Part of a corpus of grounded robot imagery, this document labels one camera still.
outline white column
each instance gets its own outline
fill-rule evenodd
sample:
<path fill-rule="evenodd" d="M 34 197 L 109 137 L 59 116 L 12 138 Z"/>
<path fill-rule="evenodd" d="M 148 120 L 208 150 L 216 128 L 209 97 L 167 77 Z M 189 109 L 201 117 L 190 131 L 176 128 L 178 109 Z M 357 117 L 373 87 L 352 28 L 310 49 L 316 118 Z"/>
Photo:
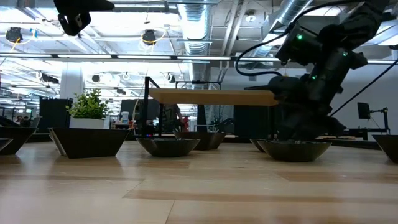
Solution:
<path fill-rule="evenodd" d="M 60 99 L 72 98 L 75 100 L 75 93 L 78 95 L 84 90 L 84 76 L 80 63 L 64 63 L 61 76 Z"/>

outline silver duct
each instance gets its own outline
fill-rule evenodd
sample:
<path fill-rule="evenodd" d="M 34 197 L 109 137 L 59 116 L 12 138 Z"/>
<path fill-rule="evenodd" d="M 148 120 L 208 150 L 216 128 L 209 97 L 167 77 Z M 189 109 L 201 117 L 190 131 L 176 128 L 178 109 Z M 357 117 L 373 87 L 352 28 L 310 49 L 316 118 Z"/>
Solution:
<path fill-rule="evenodd" d="M 265 30 L 272 30 L 277 23 L 282 26 L 287 26 L 290 22 L 294 20 L 309 4 L 312 0 L 284 0 L 280 5 L 279 15 L 273 23 L 268 23 L 268 27 Z M 252 54 L 252 57 L 265 57 L 271 50 L 272 46 L 262 46 L 257 49 Z"/>
<path fill-rule="evenodd" d="M 184 39 L 206 40 L 208 38 L 210 6 L 202 4 L 179 4 L 182 34 Z M 188 55 L 208 55 L 209 45 L 201 42 L 186 42 L 185 50 Z M 191 63 L 191 80 L 209 80 L 208 64 Z"/>

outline wooden board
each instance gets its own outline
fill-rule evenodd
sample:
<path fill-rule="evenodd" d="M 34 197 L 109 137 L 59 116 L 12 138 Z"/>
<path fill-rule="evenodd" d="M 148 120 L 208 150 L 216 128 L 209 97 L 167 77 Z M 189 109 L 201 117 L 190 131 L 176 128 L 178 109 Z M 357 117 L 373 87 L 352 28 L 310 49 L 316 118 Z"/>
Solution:
<path fill-rule="evenodd" d="M 150 88 L 149 95 L 165 104 L 274 106 L 278 102 L 270 91 L 261 90 L 176 90 Z"/>

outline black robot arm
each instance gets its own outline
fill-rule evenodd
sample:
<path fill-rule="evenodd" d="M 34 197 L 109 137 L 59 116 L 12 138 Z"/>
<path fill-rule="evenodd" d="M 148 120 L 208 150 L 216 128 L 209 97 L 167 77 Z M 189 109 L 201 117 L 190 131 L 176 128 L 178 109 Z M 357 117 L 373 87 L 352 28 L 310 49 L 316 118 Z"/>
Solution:
<path fill-rule="evenodd" d="M 345 127 L 328 114 L 330 103 L 341 93 L 341 83 L 350 69 L 368 63 L 352 50 L 372 39 L 380 26 L 388 0 L 370 0 L 359 6 L 341 24 L 324 27 L 317 35 L 298 22 L 290 26 L 286 41 L 276 54 L 282 62 L 314 64 L 301 78 L 274 77 L 269 89 L 284 107 L 278 127 L 280 140 L 311 141 L 319 135 L 341 134 Z"/>
<path fill-rule="evenodd" d="M 389 0 L 368 0 L 342 23 L 329 25 L 319 33 L 324 42 L 353 50 L 371 40 L 380 26 L 382 13 Z"/>

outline exposed ceiling duct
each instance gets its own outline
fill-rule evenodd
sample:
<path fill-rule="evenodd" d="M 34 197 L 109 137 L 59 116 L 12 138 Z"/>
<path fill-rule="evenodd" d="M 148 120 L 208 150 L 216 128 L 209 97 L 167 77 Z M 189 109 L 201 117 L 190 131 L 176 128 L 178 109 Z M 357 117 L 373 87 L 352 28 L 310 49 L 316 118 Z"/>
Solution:
<path fill-rule="evenodd" d="M 311 4 L 312 0 L 284 0 L 280 5 L 279 11 L 274 14 L 267 15 L 263 25 L 263 32 L 265 32 L 264 40 L 268 41 L 268 34 L 272 30 L 276 30 L 283 26 L 287 26 L 296 18 L 304 9 Z M 272 46 L 264 45 L 255 50 L 251 57 L 265 57 L 271 51 Z M 242 65 L 243 68 L 253 69 L 259 63 L 247 63 Z"/>
<path fill-rule="evenodd" d="M 201 4 L 179 4 L 181 26 L 184 39 L 193 40 L 185 43 L 188 55 L 208 55 L 208 43 L 200 42 L 208 38 L 210 6 Z M 191 63 L 191 80 L 209 80 L 210 66 L 204 63 Z"/>

